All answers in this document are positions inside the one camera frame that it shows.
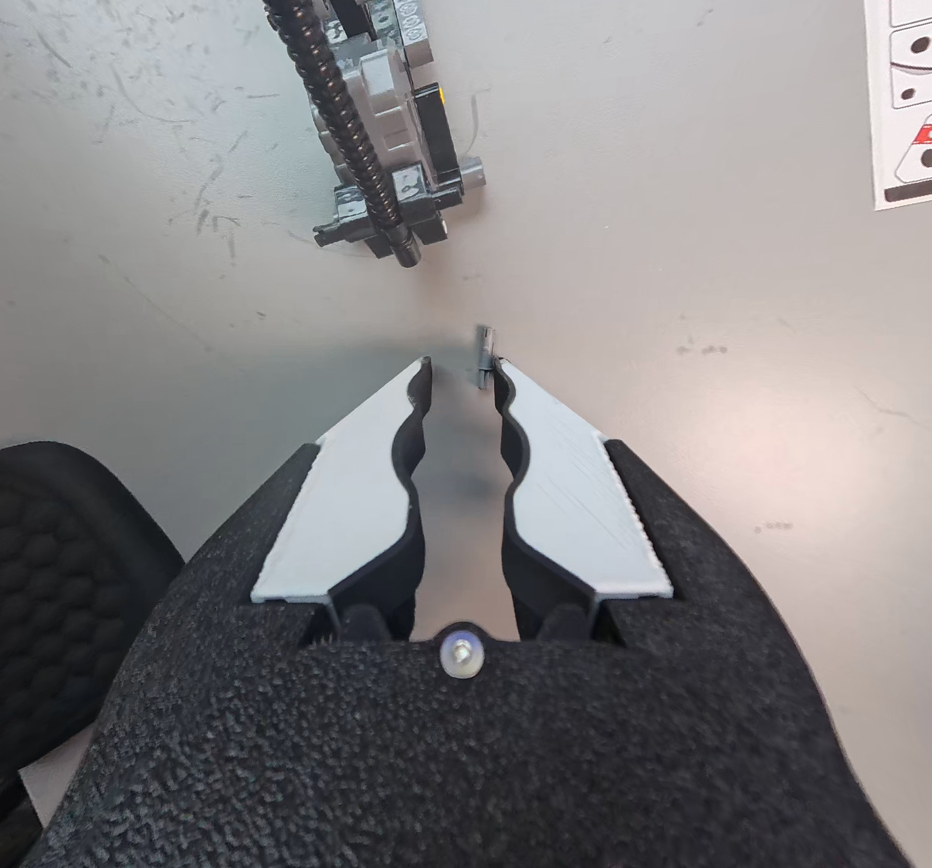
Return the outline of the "black mesh chair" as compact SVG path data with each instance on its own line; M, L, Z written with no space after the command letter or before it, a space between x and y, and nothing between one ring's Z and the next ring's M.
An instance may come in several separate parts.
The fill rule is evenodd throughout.
M42 832L20 769L92 725L182 568L95 458L59 442L2 448L2 866L20 866Z

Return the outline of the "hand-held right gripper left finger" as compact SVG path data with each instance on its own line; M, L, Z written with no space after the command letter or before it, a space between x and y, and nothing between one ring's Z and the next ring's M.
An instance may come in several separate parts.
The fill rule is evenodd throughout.
M317 441L317 452L250 590L254 605L356 606L410 639L426 545L413 481L426 443L433 363L418 358Z

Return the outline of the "partly built grey black model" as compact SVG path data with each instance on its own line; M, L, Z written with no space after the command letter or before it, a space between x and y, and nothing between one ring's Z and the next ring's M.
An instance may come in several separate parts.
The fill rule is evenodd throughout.
M448 238L444 210L485 185L459 155L442 88L415 85L433 62L421 0L262 0L311 105L339 185L321 247L365 244L404 268Z

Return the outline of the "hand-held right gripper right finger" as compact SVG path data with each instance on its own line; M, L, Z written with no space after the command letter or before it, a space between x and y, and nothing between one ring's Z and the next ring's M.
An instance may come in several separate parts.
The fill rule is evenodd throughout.
M494 363L511 474L501 564L519 638L589 640L602 605L673 598L608 439L506 359Z

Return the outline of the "grey desk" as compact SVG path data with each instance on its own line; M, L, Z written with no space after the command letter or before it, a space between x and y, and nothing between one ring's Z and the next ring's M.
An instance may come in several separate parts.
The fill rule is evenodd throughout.
M516 636L474 330L730 544L930 866L930 204L873 209L862 0L421 0L486 187L405 270L260 0L2 0L2 443L108 466L188 559L420 356L416 637Z

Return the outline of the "sticker sheet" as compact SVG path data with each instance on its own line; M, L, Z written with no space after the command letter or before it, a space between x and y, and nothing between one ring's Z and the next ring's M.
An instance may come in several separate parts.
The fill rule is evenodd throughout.
M931 0L863 0L877 210L931 200Z

